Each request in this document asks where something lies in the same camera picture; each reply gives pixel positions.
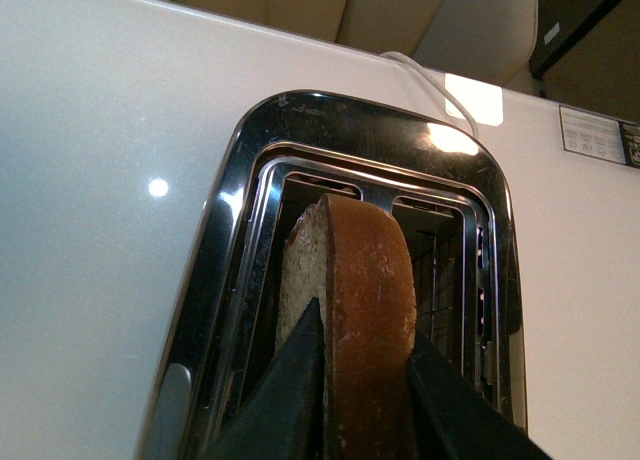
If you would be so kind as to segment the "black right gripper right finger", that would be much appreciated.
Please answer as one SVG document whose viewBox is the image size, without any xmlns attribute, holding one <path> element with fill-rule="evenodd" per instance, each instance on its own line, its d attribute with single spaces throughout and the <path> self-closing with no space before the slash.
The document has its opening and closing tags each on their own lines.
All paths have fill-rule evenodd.
<svg viewBox="0 0 640 460">
<path fill-rule="evenodd" d="M 418 333 L 407 364 L 419 459 L 547 459 Z"/>
</svg>

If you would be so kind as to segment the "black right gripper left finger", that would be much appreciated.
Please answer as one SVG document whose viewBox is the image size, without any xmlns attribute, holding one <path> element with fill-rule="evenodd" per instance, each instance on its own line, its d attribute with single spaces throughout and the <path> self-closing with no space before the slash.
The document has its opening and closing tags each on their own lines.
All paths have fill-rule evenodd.
<svg viewBox="0 0 640 460">
<path fill-rule="evenodd" d="M 258 387 L 201 459 L 320 459 L 324 327 L 319 300 L 305 307 Z"/>
</svg>

